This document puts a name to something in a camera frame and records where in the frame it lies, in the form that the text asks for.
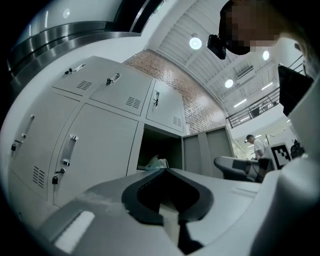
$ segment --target man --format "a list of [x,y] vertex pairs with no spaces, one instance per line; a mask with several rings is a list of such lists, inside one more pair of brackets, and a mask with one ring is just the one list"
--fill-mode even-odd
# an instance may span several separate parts
[[255,138],[255,136],[249,134],[246,138],[245,138],[246,142],[249,142],[250,144],[253,144],[253,151],[255,153],[255,158],[259,159],[262,158],[262,156],[265,153],[266,150],[266,146],[263,143],[263,141],[259,138]]
[[320,73],[317,10],[312,1],[230,0],[220,12],[219,38],[234,54],[250,47],[271,47],[279,38],[295,40],[304,56],[305,71],[313,78]]

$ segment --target locker vent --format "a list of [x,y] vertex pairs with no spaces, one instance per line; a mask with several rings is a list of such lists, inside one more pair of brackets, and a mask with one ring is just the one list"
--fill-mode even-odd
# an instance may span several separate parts
[[36,166],[33,167],[32,181],[41,188],[45,186],[45,173]]
[[87,90],[91,85],[92,85],[92,82],[82,81],[81,83],[79,83],[77,88],[82,90]]
[[173,124],[181,127],[181,125],[182,125],[181,119],[174,116],[173,117]]
[[140,107],[140,103],[141,103],[141,100],[138,100],[136,98],[132,98],[132,97],[129,97],[128,100],[126,101],[126,104],[130,107],[134,107],[136,109],[138,109]]

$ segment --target white shirt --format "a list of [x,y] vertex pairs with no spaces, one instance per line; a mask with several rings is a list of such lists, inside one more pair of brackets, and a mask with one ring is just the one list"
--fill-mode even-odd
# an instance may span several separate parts
[[255,157],[256,157],[256,158],[258,157],[258,154],[257,154],[257,151],[258,151],[258,150],[261,150],[261,151],[262,151],[262,154],[265,153],[266,146],[265,146],[265,144],[263,143],[263,141],[262,141],[261,139],[256,138],[256,139],[254,140],[253,145],[254,145],[254,153],[255,153]]

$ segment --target gray cabinet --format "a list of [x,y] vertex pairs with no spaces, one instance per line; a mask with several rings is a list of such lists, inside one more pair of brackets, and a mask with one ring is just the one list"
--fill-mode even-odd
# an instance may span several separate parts
[[122,65],[108,79],[101,82],[90,99],[140,116],[152,78]]
[[66,172],[58,174],[54,204],[61,207],[94,185],[125,177],[137,125],[135,120],[85,104],[59,154],[56,171],[65,168]]
[[11,168],[34,192],[47,199],[49,164],[58,136],[79,102],[53,92],[41,95],[25,119],[25,138],[17,142]]
[[223,178],[214,165],[216,157],[234,158],[231,139],[226,126],[182,138],[184,170],[205,176]]
[[82,64],[83,67],[78,71],[75,69],[67,75],[61,74],[61,78],[52,87],[84,96],[98,81],[104,79],[119,65],[113,60],[96,56],[85,59]]
[[156,81],[146,118],[183,133],[183,113],[182,95],[167,84]]

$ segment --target padlock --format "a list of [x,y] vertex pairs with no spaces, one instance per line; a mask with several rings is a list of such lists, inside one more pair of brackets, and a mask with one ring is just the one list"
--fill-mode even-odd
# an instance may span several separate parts
[[58,184],[58,176],[53,176],[52,184],[54,184],[54,185]]

